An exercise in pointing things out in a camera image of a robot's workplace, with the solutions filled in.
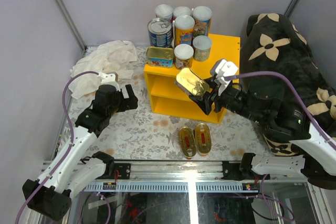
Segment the gold rectangular tin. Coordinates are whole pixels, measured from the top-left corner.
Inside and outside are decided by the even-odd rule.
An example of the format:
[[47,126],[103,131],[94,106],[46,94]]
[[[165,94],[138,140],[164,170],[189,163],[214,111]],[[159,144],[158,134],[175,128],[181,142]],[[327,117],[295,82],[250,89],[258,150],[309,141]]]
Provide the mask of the gold rectangular tin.
[[172,68],[174,50],[172,48],[149,47],[146,51],[146,58],[149,66]]
[[183,68],[175,78],[175,84],[187,95],[201,97],[210,90],[209,85],[190,68]]

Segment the gold oval tin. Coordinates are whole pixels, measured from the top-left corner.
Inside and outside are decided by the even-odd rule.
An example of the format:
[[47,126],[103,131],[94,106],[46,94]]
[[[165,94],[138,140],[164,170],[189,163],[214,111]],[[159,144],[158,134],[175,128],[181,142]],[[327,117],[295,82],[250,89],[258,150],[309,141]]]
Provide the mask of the gold oval tin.
[[194,133],[189,127],[182,127],[178,132],[181,151],[186,159],[192,159],[196,155],[196,144]]
[[200,123],[196,126],[194,130],[196,149],[201,156],[206,156],[209,154],[212,148],[212,139],[209,127]]

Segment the white lid small can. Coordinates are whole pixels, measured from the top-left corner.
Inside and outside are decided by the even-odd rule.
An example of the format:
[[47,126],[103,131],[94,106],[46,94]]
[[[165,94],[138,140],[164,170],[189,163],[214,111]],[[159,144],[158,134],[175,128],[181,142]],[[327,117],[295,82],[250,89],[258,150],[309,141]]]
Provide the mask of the white lid small can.
[[193,63],[194,49],[188,44],[180,44],[174,48],[175,67],[179,70],[190,68]]

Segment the grey lid small can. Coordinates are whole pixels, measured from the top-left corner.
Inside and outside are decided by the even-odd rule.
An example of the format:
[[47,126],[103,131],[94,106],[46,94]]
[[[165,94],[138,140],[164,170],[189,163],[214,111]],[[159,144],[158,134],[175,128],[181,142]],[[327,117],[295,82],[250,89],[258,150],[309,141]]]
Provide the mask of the grey lid small can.
[[194,59],[199,62],[209,58],[212,40],[208,36],[200,35],[193,39]]

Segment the blue labelled gold-top can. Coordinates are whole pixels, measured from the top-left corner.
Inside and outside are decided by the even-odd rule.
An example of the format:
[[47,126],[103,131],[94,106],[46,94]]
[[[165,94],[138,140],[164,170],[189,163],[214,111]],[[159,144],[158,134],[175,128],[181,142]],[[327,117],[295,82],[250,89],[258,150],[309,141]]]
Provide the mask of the blue labelled gold-top can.
[[148,34],[150,46],[170,48],[172,43],[172,23],[165,18],[154,18],[149,21]]

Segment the orange blue tall canister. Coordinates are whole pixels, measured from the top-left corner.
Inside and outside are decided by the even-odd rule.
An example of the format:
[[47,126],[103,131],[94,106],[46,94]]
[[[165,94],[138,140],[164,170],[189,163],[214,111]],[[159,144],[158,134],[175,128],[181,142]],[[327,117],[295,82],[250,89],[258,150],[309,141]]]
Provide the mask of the orange blue tall canister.
[[174,23],[174,46],[180,44],[192,44],[192,33],[195,25],[195,20],[190,15],[180,15],[176,17]]

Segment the clear jar colourful candy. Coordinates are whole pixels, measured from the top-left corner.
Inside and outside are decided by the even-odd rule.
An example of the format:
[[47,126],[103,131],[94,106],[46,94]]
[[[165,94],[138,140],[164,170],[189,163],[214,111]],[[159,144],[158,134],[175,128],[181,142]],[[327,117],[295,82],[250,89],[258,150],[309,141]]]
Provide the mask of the clear jar colourful candy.
[[208,36],[212,20],[211,9],[206,6],[198,6],[192,10],[192,17],[195,20],[193,38],[200,35]]

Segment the white red snack canister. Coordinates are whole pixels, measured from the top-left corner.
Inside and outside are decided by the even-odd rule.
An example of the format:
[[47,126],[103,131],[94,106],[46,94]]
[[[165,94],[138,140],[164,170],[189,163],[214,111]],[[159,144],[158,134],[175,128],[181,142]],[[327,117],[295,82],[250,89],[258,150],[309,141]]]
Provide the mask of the white red snack canister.
[[173,19],[175,20],[179,16],[189,15],[191,16],[191,9],[186,6],[179,6],[173,10]]

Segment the white orange snack canister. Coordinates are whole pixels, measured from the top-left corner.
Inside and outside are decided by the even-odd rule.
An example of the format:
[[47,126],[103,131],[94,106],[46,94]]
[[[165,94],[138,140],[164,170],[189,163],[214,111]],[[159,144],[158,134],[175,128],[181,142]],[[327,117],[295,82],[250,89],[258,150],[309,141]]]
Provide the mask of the white orange snack canister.
[[165,18],[169,21],[173,20],[173,7],[168,4],[160,4],[155,8],[157,18]]

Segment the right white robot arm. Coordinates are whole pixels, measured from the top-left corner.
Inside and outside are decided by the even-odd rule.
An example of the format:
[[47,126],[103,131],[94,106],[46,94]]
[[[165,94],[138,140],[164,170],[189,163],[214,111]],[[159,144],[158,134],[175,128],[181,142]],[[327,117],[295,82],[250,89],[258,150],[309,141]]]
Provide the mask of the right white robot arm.
[[282,90],[274,97],[244,92],[230,84],[222,93],[216,89],[190,95],[205,114],[226,108],[255,122],[261,129],[272,157],[245,153],[240,166],[229,170],[228,179],[242,180],[270,175],[302,177],[323,189],[335,189],[335,150],[323,139],[297,103],[283,100]]

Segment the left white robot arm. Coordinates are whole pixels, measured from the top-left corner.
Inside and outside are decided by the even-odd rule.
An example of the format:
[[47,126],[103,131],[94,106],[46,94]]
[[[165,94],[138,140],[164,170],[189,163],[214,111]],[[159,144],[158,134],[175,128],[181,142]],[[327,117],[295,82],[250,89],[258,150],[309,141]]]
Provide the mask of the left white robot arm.
[[125,86],[128,97],[114,85],[103,84],[91,105],[77,118],[67,146],[36,179],[23,185],[27,206],[53,221],[61,220],[76,195],[94,179],[109,179],[114,175],[114,158],[104,152],[94,153],[84,167],[76,169],[86,150],[110,124],[115,113],[134,110],[138,99],[132,86]]

